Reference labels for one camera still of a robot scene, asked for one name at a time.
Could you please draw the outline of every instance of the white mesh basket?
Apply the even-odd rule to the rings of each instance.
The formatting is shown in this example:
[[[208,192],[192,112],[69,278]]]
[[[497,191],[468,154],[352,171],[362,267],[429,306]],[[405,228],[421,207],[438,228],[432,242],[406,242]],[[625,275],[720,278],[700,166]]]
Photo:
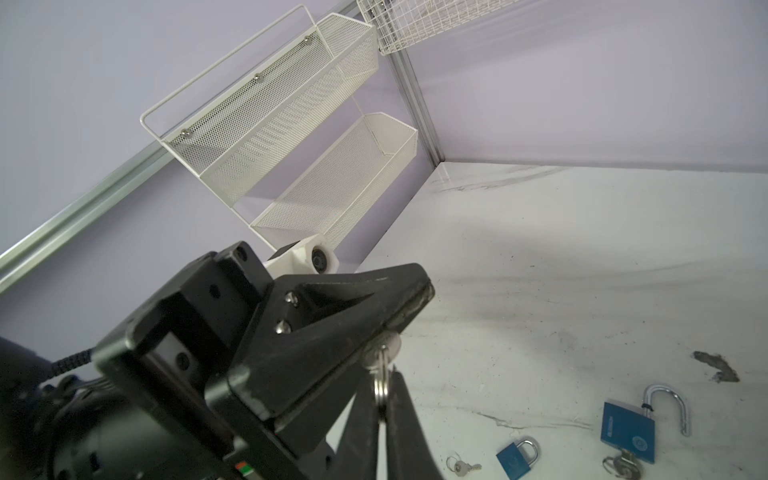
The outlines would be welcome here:
[[[336,248],[415,157],[417,130],[362,116],[251,224],[278,249],[322,233]]]
[[[410,47],[517,0],[357,0],[384,54]]]
[[[303,9],[311,27],[162,136],[146,118],[221,62]],[[373,27],[292,9],[141,116],[141,124],[232,207],[379,67]]]

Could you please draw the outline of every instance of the mesh basket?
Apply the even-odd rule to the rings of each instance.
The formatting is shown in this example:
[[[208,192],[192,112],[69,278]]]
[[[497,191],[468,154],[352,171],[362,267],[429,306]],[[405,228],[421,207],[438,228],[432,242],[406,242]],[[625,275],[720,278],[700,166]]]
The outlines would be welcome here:
[[[230,207],[379,67],[372,26],[331,14],[313,23],[266,64],[254,66],[224,93],[212,101],[204,99],[206,104],[201,102],[195,114],[163,137],[146,125],[149,114],[278,23],[141,117],[147,130]]]
[[[251,224],[272,248],[322,233],[336,248],[416,155],[417,130],[367,114]]]
[[[386,55],[516,1],[357,0],[357,5],[379,31],[379,50]]]

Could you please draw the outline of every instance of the logo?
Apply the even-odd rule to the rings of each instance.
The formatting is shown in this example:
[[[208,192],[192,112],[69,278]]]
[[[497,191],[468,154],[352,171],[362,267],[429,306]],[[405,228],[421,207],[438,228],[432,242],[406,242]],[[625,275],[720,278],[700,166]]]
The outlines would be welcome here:
[[[643,437],[632,437],[632,445],[641,452],[648,450],[648,444]]]

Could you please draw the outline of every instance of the blue padlock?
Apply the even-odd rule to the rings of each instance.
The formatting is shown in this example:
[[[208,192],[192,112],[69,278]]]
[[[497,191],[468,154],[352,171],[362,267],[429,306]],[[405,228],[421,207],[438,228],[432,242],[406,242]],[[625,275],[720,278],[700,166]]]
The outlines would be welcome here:
[[[680,431],[690,436],[690,411],[688,405],[670,386],[656,383],[648,386],[643,394],[642,410],[606,402],[603,407],[603,428],[600,440],[633,453],[640,460],[655,462],[656,423],[650,417],[650,405],[654,393],[671,394],[680,405]]]
[[[531,458],[525,458],[523,455],[521,450],[523,445],[530,445],[533,448],[534,454]],[[523,438],[496,454],[496,458],[502,464],[502,468],[509,477],[509,480],[518,480],[518,478],[530,472],[531,467],[538,460],[538,456],[538,443],[530,437]]]

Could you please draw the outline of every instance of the wire grid basket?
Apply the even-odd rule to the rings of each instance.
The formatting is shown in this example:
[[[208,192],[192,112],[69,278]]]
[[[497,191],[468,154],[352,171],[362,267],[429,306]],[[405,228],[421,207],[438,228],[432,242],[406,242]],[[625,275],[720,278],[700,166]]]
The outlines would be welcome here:
[[[312,27],[163,137],[145,118],[280,20],[303,8]],[[299,5],[141,116],[184,166],[232,207],[379,67],[373,27]]]
[[[387,55],[517,1],[357,0],[357,5],[376,26],[379,50]]]
[[[416,156],[418,131],[362,116],[251,224],[272,248],[322,233],[336,248]]]

